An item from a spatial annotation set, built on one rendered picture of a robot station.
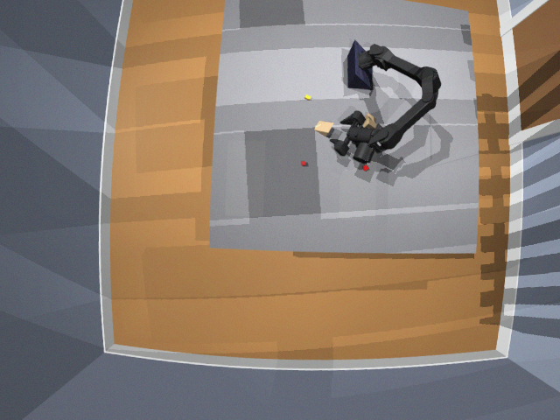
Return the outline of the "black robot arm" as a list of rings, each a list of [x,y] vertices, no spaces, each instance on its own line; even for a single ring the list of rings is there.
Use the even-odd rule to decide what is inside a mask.
[[[370,46],[370,50],[363,53],[357,52],[357,54],[359,68],[365,71],[373,66],[385,71],[392,68],[417,81],[423,93],[421,100],[401,118],[398,118],[396,122],[384,127],[377,123],[376,129],[364,128],[360,133],[362,143],[352,142],[356,147],[353,158],[362,164],[370,164],[375,151],[380,153],[395,148],[405,131],[418,122],[428,111],[435,108],[438,90],[442,84],[437,69],[429,66],[418,67],[406,60],[397,58],[386,46],[374,44]]]

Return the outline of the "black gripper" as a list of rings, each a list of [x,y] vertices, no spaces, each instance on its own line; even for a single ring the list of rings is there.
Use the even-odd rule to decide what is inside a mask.
[[[365,122],[366,118],[360,111],[354,111],[349,117],[342,120],[340,123],[344,125],[352,125],[349,130],[347,131],[344,142],[338,139],[330,139],[330,141],[334,144],[334,149],[341,155],[345,156],[349,151],[349,143],[358,142],[362,143],[361,141],[361,131],[364,129],[362,126]],[[359,127],[357,127],[359,125]]]

